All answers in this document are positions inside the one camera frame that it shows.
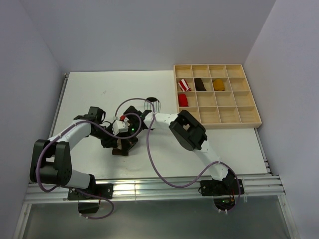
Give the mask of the beige brown striped sock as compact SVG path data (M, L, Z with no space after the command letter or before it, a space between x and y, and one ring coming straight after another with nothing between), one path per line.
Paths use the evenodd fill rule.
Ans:
M112 149L112 154L115 156L128 156L130 143L126 139L118 139L117 146Z

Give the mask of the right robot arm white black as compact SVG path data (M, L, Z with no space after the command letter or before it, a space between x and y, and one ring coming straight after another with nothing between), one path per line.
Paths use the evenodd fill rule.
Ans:
M136 114L139 121L137 132L142 129L147 130L146 146L148 157L156 175L164 183L174 188L186 188L198 181L206 171L209 171L211 178L216 181L216 190L221 194L227 194L233 188L233 183L240 186L238 176L234 170L222 162L213 147L211 147L205 127L189 111L183 110L177 114L162 114L146 110L143 113L139 113L135 107L130 106L123 113L125 116L132 114ZM155 128L170 130L181 147L193 152L205 165L205 168L193 181L186 185L174 185L162 177L155 166L150 151L150 133Z

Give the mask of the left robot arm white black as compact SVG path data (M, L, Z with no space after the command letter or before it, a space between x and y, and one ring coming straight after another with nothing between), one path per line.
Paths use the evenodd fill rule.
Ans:
M72 124L64 131L49 139L39 139L34 143L29 178L31 182L78 188L86 199L97 193L94 175L81 173L72 168L71 150L85 137L110 139L107 128L100 126L106 116L99 107L90 107L87 114L74 118Z

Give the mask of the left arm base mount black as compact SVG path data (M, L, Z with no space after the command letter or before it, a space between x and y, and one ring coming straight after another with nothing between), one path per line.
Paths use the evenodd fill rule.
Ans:
M88 189L70 189L68 192L68 201L78 201L78 212L80 216L92 220L103 219L110 216L114 209L114 203L110 200L113 196L114 184L97 184L93 191ZM111 210L104 216L93 216L98 212L101 202L106 201L111 205Z

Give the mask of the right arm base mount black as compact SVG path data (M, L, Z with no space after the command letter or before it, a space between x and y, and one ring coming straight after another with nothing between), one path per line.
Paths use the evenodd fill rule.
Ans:
M245 193L241 179L202 180L198 192L203 197L212 196L214 205L219 213L227 214L236 205L236 196Z

